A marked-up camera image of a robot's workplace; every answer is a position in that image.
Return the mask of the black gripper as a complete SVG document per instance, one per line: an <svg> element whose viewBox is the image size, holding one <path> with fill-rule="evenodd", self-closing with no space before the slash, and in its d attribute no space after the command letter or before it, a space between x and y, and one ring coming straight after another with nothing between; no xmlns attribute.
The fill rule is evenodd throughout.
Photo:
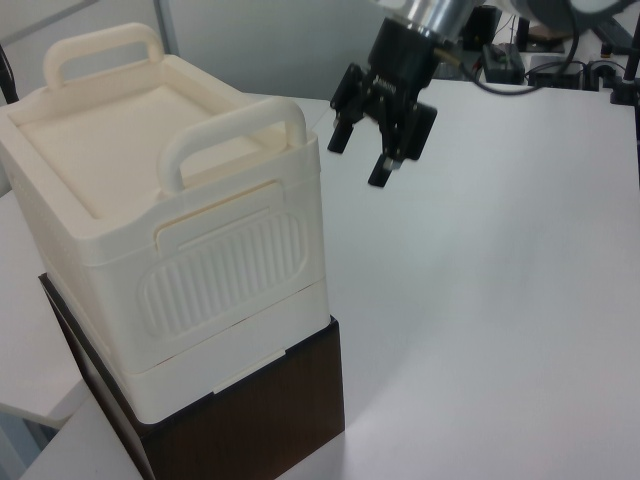
<svg viewBox="0 0 640 480"><path fill-rule="evenodd" d="M370 73L352 63L331 101L335 111L334 132L328 144L333 153L343 153L354 125L364 117L367 97L382 97L371 118L382 139L380 154L368 184L383 188L405 160L417 161L424 149L438 111L418 103L437 69L439 60L434 37L425 36L392 19L385 19L368 57ZM394 111L393 108L405 108Z"/></svg>

